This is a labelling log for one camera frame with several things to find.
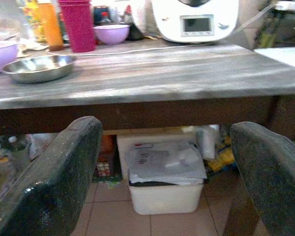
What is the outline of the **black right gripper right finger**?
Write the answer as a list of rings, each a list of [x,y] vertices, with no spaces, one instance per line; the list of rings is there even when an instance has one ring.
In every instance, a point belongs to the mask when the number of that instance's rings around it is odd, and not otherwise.
[[[232,150],[255,210],[272,236],[295,236],[295,144],[249,121],[230,129]]]

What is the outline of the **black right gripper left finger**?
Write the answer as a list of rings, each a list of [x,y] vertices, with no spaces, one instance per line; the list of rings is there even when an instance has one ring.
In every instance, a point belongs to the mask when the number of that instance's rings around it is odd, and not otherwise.
[[[68,236],[100,151],[102,123],[81,117],[57,134],[0,200],[0,236]]]

